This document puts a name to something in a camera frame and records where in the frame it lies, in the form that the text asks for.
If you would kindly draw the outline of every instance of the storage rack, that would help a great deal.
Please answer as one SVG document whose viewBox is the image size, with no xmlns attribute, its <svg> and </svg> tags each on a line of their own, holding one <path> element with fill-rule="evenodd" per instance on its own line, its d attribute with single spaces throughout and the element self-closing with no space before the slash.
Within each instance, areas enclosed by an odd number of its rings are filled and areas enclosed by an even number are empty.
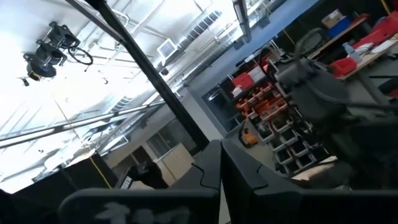
<svg viewBox="0 0 398 224">
<path fill-rule="evenodd" d="M 247 106 L 245 103 L 252 107 L 260 101 L 262 103 L 267 102 L 266 108 L 268 109 L 265 111 L 260 113 L 256 110 L 253 110 L 252 113 L 246 112 L 246 126 L 251 133 L 256 135 L 260 144 L 269 146 L 269 149 L 274 153 L 275 162 L 284 168 L 288 176 L 296 175 L 312 164 L 326 159 L 329 153 L 320 143 L 309 144 L 303 136 L 295 131 L 292 126 L 294 119 L 287 112 L 292 107 L 286 102 L 288 100 L 286 93 L 279 85 L 271 84 L 266 80 L 266 75 L 259 68 L 255 58 L 251 57 L 250 60 L 246 61 L 246 63 L 251 64 L 251 66 L 246 65 L 248 68 L 246 73 L 250 74 L 250 77 L 253 76 L 253 71 L 256 73 L 254 75 L 256 78 L 252 79 L 252 86 L 236 95 L 233 101 L 243 102 L 238 104 L 239 106 L 237 105 L 241 109 Z M 258 78 L 260 76 L 257 74 L 259 71 L 264 78 Z M 262 95 L 262 100 L 258 100 L 258 95 Z M 304 131 L 306 133 L 311 132 L 312 125 L 305 124 L 307 127 Z"/>
</svg>

